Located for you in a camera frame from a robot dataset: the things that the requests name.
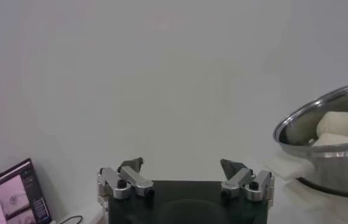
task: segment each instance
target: black screw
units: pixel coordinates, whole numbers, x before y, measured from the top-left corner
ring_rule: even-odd
[[[145,197],[147,199],[152,198],[154,195],[155,195],[155,190],[153,190],[153,189],[146,190],[146,192],[145,192]]]
[[[118,182],[117,182],[117,187],[120,188],[120,189],[122,189],[122,188],[125,188],[125,187],[126,187],[126,184],[127,184],[126,181],[120,179],[120,180],[118,180]]]
[[[258,184],[258,182],[251,182],[250,184],[249,184],[249,189],[251,189],[251,190],[258,190],[259,189],[259,184]]]

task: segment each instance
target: laptop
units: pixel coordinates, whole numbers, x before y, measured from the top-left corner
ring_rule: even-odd
[[[0,224],[51,221],[31,159],[0,173]]]

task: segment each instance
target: black cable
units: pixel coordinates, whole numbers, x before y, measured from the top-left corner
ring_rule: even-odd
[[[76,219],[76,218],[79,218],[79,221],[77,221],[77,223],[75,223],[75,224],[79,224],[79,223],[81,223],[81,222],[83,221],[83,216],[81,216],[81,215],[75,215],[75,216],[69,217],[69,218],[66,219],[64,222],[60,222],[59,224],[64,224],[64,223],[70,221],[71,219]]]

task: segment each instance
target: white wall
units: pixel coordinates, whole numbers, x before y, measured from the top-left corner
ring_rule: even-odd
[[[136,156],[221,180],[220,158],[260,168],[279,120],[346,84],[345,0],[0,0],[0,171],[31,157],[55,217]],[[280,194],[271,223],[305,218]]]

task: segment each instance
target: pot handle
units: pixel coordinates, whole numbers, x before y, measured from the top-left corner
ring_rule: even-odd
[[[331,210],[333,206],[332,200],[327,194],[309,188],[297,180],[285,184],[282,188],[282,192],[286,194],[295,205],[299,205],[306,211],[318,211],[323,209],[322,212],[325,212]]]
[[[313,163],[309,160],[291,156],[285,152],[280,152],[267,161],[266,167],[286,181],[305,177],[315,170]]]

